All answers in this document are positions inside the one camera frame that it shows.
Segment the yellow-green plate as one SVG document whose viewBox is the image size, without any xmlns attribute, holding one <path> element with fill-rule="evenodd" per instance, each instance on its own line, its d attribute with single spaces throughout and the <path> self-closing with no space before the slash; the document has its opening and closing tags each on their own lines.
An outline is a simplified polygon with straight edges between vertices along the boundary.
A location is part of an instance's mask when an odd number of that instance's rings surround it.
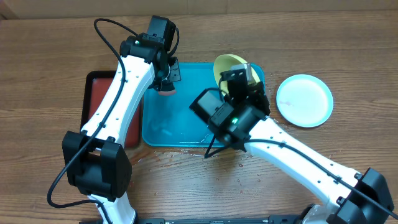
<svg viewBox="0 0 398 224">
<path fill-rule="evenodd" d="M 248 63 L 245 59 L 234 54 L 223 54 L 218 56 L 214 61 L 213 73 L 216 84 L 221 90 L 228 93 L 228 84 L 226 81 L 219 83 L 221 79 L 221 72 L 231 70 L 234 65 Z"/>
</svg>

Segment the light blue plate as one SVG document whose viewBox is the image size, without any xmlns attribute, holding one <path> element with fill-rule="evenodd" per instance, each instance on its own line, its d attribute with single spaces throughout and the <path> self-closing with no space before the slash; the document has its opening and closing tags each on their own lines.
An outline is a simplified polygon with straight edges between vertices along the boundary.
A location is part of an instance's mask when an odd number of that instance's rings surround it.
<svg viewBox="0 0 398 224">
<path fill-rule="evenodd" d="M 325 123 L 334 107 L 329 87 L 319 78 L 307 74 L 285 79 L 277 89 L 275 101 L 280 114 L 302 128 Z"/>
</svg>

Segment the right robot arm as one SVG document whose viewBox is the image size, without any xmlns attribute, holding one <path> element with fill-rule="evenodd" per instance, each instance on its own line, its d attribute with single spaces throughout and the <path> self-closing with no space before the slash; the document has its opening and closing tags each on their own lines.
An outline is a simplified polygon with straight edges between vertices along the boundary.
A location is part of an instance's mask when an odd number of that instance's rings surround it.
<svg viewBox="0 0 398 224">
<path fill-rule="evenodd" d="M 306 187 L 320 201 L 300 223 L 384 223 L 394 204 L 383 175 L 360 173 L 324 157 L 285 132 L 271 117 L 257 74 L 233 69 L 215 74 L 219 98 L 205 90 L 199 102 L 214 137 L 225 148 L 268 160 Z"/>
</svg>

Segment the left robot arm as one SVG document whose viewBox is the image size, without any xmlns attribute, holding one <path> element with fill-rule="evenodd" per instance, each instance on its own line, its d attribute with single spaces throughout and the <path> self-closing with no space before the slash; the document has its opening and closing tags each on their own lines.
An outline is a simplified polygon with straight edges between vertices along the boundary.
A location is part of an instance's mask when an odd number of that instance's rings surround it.
<svg viewBox="0 0 398 224">
<path fill-rule="evenodd" d="M 131 163 L 124 146 L 141 98 L 148 89 L 173 91 L 178 75 L 172 37 L 140 34 L 121 43 L 113 81 L 94 115 L 79 132 L 67 132 L 62 141 L 70 185 L 97 206 L 103 223 L 134 223 L 127 188 Z"/>
</svg>

